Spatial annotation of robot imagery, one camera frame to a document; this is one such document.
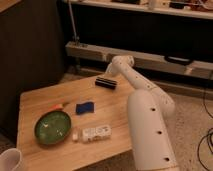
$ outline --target shelf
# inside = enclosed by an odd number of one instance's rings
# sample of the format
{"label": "shelf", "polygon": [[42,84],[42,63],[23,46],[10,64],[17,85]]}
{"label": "shelf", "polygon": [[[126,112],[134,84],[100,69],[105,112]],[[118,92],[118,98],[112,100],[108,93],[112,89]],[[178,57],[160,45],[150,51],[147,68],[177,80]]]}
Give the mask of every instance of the shelf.
{"label": "shelf", "polygon": [[120,10],[149,12],[149,13],[213,20],[213,11],[204,12],[204,11],[193,11],[190,9],[174,9],[169,7],[169,4],[171,1],[167,1],[167,0],[154,0],[155,7],[153,7],[152,9],[148,7],[147,5],[148,1],[144,2],[144,0],[141,0],[139,4],[118,3],[118,2],[111,2],[110,0],[81,0],[81,1],[69,0],[69,1],[72,4],[78,4],[78,5],[88,5],[88,6],[120,9]]}

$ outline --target black dot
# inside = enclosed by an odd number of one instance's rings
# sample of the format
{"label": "black dot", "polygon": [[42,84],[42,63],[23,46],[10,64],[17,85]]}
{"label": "black dot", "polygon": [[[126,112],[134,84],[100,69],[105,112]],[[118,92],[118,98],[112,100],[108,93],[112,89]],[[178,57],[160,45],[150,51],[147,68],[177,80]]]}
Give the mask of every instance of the black dot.
{"label": "black dot", "polygon": [[165,157],[164,160],[168,162],[168,161],[169,161],[169,158],[168,158],[168,157]]}

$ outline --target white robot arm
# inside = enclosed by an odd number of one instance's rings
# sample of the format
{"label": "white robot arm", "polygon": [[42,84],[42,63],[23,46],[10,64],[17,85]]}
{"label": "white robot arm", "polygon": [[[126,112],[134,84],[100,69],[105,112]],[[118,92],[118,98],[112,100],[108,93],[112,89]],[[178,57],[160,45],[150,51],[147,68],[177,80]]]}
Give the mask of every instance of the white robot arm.
{"label": "white robot arm", "polygon": [[121,73],[136,89],[128,98],[127,113],[136,169],[179,171],[163,116],[174,112],[172,98],[136,72],[132,56],[115,56],[106,73]]}

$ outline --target dark wall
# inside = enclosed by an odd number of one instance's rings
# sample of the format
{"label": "dark wall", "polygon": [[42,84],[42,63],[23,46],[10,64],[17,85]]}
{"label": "dark wall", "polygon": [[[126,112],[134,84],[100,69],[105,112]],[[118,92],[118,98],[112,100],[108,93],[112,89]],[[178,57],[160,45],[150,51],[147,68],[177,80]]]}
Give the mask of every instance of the dark wall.
{"label": "dark wall", "polygon": [[0,13],[0,131],[16,139],[20,93],[56,83],[64,54],[56,0],[22,0]]}

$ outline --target white container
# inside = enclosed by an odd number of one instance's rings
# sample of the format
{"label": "white container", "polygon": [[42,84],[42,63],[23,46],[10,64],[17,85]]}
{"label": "white container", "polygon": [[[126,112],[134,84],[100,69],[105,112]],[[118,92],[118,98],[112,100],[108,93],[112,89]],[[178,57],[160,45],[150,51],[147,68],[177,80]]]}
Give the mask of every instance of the white container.
{"label": "white container", "polygon": [[0,155],[0,171],[27,171],[19,149],[11,148]]}

